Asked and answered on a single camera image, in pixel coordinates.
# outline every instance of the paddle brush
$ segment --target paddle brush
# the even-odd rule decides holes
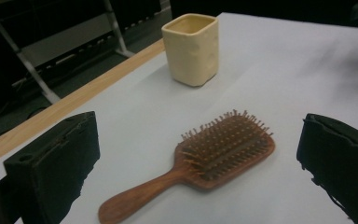
[[[165,189],[187,184],[213,189],[265,159],[275,148],[269,128],[246,111],[226,113],[183,136],[174,153],[173,168],[155,179],[104,202],[101,223],[118,223],[142,208]]]

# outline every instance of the square cup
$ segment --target square cup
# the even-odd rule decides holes
[[[173,79],[197,87],[219,67],[219,35],[216,17],[185,14],[162,28],[168,66]]]

